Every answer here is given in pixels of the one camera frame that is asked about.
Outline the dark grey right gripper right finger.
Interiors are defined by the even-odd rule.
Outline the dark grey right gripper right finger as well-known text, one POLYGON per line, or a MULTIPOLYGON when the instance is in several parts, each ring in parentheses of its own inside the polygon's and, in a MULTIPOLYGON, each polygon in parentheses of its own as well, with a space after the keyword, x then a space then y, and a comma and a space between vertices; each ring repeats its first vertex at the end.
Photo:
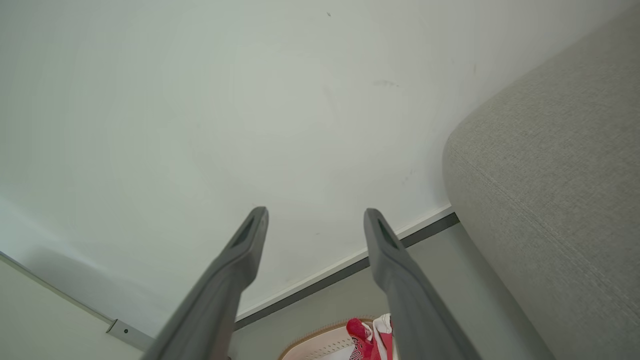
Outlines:
POLYGON ((384 215, 368 208, 363 227, 370 268, 375 283, 387 298, 400 359, 480 359, 475 346, 384 215))

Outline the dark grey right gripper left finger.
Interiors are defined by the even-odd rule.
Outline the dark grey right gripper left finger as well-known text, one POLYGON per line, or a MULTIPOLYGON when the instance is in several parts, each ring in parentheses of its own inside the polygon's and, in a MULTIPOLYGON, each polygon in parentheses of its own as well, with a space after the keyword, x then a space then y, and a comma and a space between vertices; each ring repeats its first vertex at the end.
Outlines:
POLYGON ((144 360, 226 360, 242 292, 258 275, 269 212, 253 208, 167 321, 144 360))

